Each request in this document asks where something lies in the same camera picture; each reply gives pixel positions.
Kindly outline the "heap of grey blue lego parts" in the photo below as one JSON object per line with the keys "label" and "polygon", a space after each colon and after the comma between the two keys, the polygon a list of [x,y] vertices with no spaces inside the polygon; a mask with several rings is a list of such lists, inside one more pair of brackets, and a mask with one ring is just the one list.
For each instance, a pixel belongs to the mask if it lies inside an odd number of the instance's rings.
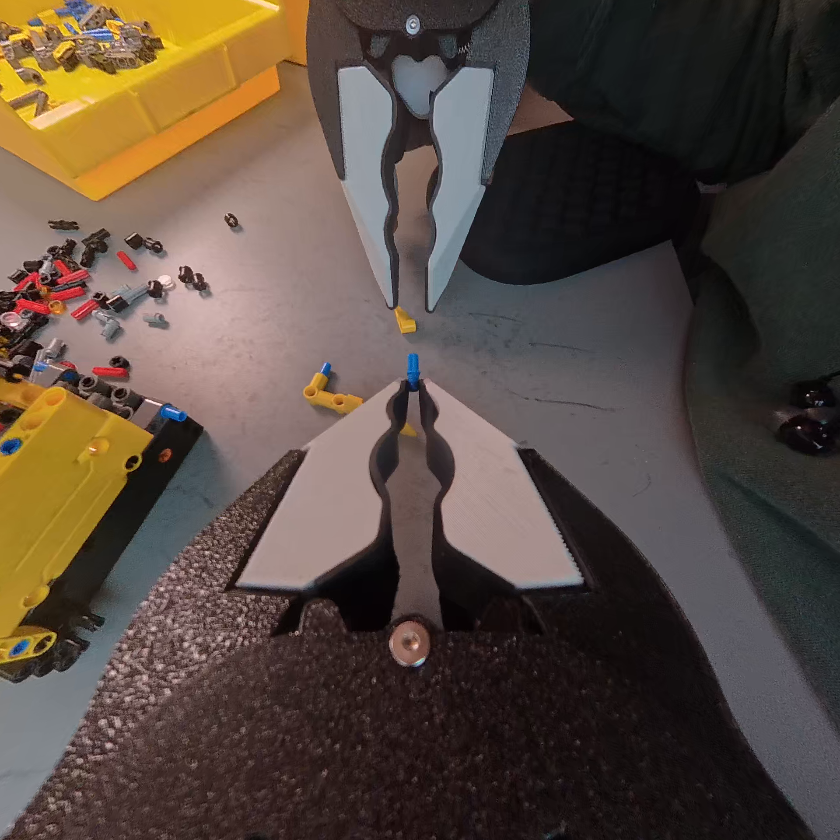
{"label": "heap of grey blue lego parts", "polygon": [[1,22],[2,61],[24,84],[42,87],[45,74],[79,67],[115,75],[155,61],[163,39],[144,19],[124,19],[112,6],[64,2],[24,24]]}

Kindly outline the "yellow black lego model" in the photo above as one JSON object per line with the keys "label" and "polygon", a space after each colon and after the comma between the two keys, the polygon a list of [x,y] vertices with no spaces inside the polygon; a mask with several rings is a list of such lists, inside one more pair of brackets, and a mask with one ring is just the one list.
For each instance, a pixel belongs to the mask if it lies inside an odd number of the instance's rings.
{"label": "yellow black lego model", "polygon": [[125,387],[2,380],[1,671],[73,666],[92,607],[204,428]]}

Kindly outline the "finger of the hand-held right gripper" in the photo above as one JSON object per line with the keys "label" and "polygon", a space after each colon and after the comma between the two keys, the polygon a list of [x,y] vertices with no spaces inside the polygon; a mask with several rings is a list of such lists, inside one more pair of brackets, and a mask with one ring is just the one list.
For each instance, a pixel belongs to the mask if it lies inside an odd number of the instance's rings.
{"label": "finger of the hand-held right gripper", "polygon": [[371,66],[339,69],[342,188],[385,305],[398,302],[396,100]]}
{"label": "finger of the hand-held right gripper", "polygon": [[433,312],[444,295],[486,190],[483,171],[493,81],[489,68],[460,68],[431,99],[437,182],[428,208],[433,243],[426,271],[427,312]]}

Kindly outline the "person's green sweatshirt torso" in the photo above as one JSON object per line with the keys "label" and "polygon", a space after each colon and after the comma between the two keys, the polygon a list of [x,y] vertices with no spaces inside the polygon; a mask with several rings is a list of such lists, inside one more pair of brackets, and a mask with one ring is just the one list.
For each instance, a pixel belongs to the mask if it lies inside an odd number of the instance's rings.
{"label": "person's green sweatshirt torso", "polygon": [[839,461],[775,438],[791,384],[838,371],[838,100],[717,201],[686,357],[702,474],[732,547],[835,728]]}

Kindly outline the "yellow divided storage bin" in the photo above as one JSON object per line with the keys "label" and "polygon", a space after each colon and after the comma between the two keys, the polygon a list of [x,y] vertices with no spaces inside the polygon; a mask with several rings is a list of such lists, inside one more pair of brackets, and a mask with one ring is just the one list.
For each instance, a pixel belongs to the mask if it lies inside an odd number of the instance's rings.
{"label": "yellow divided storage bin", "polygon": [[36,86],[2,59],[2,149],[93,201],[273,96],[282,61],[306,62],[308,2],[102,4],[150,25],[156,60],[42,70]]}

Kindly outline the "yellow thin lego liftarm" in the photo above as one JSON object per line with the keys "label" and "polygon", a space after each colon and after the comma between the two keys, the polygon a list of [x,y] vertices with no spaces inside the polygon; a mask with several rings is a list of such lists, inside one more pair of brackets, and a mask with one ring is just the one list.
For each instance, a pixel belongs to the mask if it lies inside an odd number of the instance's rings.
{"label": "yellow thin lego liftarm", "polygon": [[314,374],[309,384],[303,388],[304,399],[312,406],[325,408],[339,415],[348,415],[363,405],[361,397],[352,394],[331,392],[329,378]]}

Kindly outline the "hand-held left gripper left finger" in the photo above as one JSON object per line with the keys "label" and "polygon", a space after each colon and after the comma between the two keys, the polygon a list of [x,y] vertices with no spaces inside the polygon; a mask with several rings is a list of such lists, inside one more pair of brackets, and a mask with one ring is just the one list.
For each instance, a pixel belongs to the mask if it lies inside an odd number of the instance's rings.
{"label": "hand-held left gripper left finger", "polygon": [[278,492],[233,577],[233,589],[288,602],[276,632],[296,633],[327,601],[352,633],[392,618],[400,568],[387,480],[399,463],[410,386],[397,380],[316,436]]}

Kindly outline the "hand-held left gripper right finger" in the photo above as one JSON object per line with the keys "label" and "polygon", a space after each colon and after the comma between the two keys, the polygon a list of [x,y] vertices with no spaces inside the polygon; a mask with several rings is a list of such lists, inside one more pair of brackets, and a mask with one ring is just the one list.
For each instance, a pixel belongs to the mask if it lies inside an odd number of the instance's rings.
{"label": "hand-held left gripper right finger", "polygon": [[427,466],[439,484],[432,567],[448,631],[470,632],[494,603],[582,592],[585,575],[522,448],[443,387],[418,386]]}

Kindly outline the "pile of small lego pins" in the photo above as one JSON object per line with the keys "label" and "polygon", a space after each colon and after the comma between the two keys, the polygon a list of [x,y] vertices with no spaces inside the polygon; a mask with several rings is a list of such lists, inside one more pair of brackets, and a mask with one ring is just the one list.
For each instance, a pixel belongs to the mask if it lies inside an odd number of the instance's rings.
{"label": "pile of small lego pins", "polygon": [[65,341],[43,340],[41,334],[57,319],[92,323],[114,347],[133,315],[149,329],[166,330],[171,324],[164,305],[175,289],[210,298],[204,274],[183,265],[174,275],[142,280],[132,253],[163,256],[159,239],[132,232],[119,242],[106,227],[74,238],[81,227],[69,219],[50,219],[48,226],[65,237],[38,258],[24,260],[2,289],[2,383],[56,385],[141,426],[151,423],[140,418],[142,413],[183,423],[184,412],[128,386],[132,363],[125,355],[116,353],[87,373],[68,359]]}

